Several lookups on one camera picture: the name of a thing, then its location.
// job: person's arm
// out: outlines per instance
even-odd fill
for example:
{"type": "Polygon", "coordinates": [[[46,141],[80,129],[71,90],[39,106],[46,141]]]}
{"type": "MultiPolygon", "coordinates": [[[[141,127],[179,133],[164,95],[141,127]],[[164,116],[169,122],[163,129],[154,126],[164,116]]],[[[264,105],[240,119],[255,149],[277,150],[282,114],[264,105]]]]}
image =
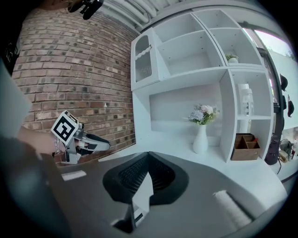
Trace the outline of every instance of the person's arm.
{"type": "MultiPolygon", "coordinates": [[[[39,153],[52,154],[56,152],[55,136],[51,132],[36,132],[22,126],[18,133],[18,139],[31,145],[39,153]]],[[[61,141],[59,141],[59,149],[65,152],[65,147],[61,141]]]]}

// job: brick wall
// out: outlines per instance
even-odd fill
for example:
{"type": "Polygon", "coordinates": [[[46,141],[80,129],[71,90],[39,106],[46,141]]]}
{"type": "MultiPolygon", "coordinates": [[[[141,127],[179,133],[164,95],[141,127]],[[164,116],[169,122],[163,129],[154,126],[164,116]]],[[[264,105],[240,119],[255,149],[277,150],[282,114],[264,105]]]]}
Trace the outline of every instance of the brick wall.
{"type": "Polygon", "coordinates": [[[136,33],[102,13],[34,10],[24,21],[13,79],[33,102],[24,126],[48,132],[67,109],[85,130],[107,139],[107,152],[135,143],[130,91],[130,44],[136,33]]]}

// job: small potted plant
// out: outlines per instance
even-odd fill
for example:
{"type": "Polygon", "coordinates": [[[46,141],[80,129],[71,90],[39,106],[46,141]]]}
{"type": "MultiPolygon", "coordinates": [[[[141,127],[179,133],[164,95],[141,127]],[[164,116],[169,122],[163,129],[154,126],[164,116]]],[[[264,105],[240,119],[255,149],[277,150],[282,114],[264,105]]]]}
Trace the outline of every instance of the small potted plant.
{"type": "Polygon", "coordinates": [[[197,154],[204,154],[208,149],[206,125],[213,122],[219,115],[216,107],[208,105],[195,106],[194,111],[188,117],[189,121],[197,124],[198,131],[193,143],[193,150],[197,154]]]}
{"type": "Polygon", "coordinates": [[[234,55],[233,53],[226,54],[225,57],[228,63],[232,63],[232,64],[239,63],[238,56],[234,55]]]}

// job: wooden box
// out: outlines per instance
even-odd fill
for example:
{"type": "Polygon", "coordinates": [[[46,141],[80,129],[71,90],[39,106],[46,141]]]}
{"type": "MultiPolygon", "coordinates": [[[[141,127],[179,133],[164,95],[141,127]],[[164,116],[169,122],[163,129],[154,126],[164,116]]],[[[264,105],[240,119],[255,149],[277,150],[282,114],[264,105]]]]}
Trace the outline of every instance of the wooden box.
{"type": "Polygon", "coordinates": [[[231,160],[256,160],[260,154],[260,146],[250,133],[237,133],[231,160]]]}

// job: white vase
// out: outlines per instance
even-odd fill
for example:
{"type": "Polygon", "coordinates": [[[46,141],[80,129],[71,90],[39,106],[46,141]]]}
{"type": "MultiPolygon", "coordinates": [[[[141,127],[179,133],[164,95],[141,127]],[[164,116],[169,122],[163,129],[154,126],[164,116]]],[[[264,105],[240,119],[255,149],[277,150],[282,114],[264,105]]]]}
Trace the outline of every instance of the white vase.
{"type": "Polygon", "coordinates": [[[237,63],[239,63],[239,60],[238,60],[237,58],[230,58],[230,59],[228,60],[228,63],[231,63],[231,64],[237,64],[237,63]]]}
{"type": "Polygon", "coordinates": [[[206,125],[197,125],[197,135],[192,146],[197,154],[204,154],[208,149],[208,139],[206,134],[206,125]]]}

